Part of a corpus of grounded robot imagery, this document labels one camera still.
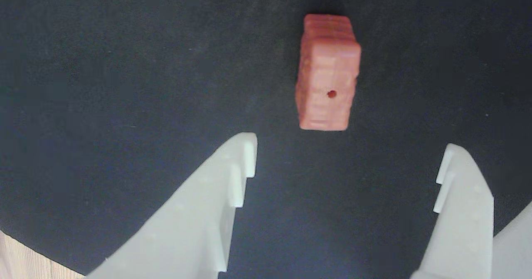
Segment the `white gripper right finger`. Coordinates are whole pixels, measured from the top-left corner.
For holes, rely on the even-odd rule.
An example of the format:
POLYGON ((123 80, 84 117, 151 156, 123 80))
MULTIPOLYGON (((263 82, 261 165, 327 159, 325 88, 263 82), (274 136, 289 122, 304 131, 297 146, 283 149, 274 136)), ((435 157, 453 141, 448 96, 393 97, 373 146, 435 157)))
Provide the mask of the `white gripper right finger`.
POLYGON ((494 196, 475 160, 447 144, 436 177, 437 221, 413 279, 530 279, 532 205, 494 234, 494 196))

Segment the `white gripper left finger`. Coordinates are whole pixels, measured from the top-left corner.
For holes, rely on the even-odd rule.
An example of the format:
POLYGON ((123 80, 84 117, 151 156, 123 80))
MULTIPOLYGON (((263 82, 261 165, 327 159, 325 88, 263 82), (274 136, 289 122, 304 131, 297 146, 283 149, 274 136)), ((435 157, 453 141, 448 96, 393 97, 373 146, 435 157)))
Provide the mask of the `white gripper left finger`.
POLYGON ((216 279, 227 271, 237 208, 255 176, 255 133, 222 144, 90 279, 216 279))

